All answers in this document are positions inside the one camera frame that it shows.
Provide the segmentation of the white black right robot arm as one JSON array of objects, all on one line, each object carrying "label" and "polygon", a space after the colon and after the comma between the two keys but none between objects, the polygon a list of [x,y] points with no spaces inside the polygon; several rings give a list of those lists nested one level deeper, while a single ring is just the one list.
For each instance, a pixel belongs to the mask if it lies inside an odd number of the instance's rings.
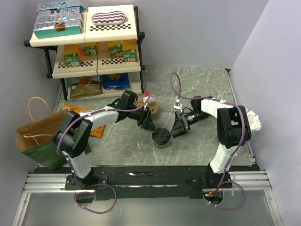
[{"label": "white black right robot arm", "polygon": [[170,136],[177,138],[187,134],[191,125],[209,116],[217,120],[219,145],[213,160],[209,163],[211,172],[205,177],[206,184],[214,188],[222,182],[221,175],[225,175],[229,170],[239,148],[251,138],[246,109],[242,105],[223,103],[213,97],[193,97],[190,104],[192,111],[189,113],[176,110]]}]

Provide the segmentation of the brown paper bag with handles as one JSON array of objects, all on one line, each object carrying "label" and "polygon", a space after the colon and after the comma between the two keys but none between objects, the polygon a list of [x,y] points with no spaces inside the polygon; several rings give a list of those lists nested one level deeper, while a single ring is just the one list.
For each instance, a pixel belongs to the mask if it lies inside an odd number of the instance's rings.
[{"label": "brown paper bag with handles", "polygon": [[56,170],[67,164],[67,161],[57,154],[52,137],[69,110],[56,113],[51,109],[49,111],[49,116],[35,120],[28,102],[28,113],[32,122],[17,129],[15,142],[22,154],[43,167]]}]

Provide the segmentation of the brown cardboard cup carrier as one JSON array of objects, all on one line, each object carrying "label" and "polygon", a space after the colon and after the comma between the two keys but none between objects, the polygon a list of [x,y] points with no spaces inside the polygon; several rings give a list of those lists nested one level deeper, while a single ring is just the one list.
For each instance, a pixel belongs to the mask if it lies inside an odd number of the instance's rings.
[{"label": "brown cardboard cup carrier", "polygon": [[[136,107],[140,107],[144,104],[143,98],[137,98],[137,100],[134,102],[134,105]],[[150,103],[150,105],[147,106],[151,110],[151,115],[156,116],[158,113],[158,107],[159,107],[159,102],[155,100],[154,102]]]}]

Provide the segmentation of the green paper coffee cup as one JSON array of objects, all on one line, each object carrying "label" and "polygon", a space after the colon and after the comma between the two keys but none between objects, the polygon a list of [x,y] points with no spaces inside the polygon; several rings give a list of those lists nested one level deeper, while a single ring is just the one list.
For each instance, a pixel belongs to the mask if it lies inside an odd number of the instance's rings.
[{"label": "green paper coffee cup", "polygon": [[170,139],[164,139],[163,141],[154,139],[153,142],[156,148],[163,149],[169,146]]}]

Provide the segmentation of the black plastic cup lid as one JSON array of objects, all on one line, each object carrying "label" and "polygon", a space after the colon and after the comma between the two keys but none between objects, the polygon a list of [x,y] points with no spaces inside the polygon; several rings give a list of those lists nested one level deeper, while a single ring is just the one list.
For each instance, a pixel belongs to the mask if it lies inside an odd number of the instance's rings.
[{"label": "black plastic cup lid", "polygon": [[170,139],[170,132],[166,128],[157,128],[156,131],[152,133],[152,139],[163,141],[164,139]]}]

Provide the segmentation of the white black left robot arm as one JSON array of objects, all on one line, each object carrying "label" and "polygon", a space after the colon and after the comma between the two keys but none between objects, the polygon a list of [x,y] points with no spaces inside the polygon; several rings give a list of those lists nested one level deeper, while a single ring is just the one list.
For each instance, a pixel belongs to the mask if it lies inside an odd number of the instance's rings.
[{"label": "white black left robot arm", "polygon": [[57,154],[67,160],[76,184],[80,188],[88,189],[96,183],[93,171],[85,156],[85,148],[91,131],[125,118],[137,121],[137,125],[142,129],[157,131],[151,118],[151,110],[143,105],[135,106],[136,99],[136,93],[126,90],[121,98],[100,110],[87,114],[68,111],[63,118],[53,135],[53,142],[57,146]]}]

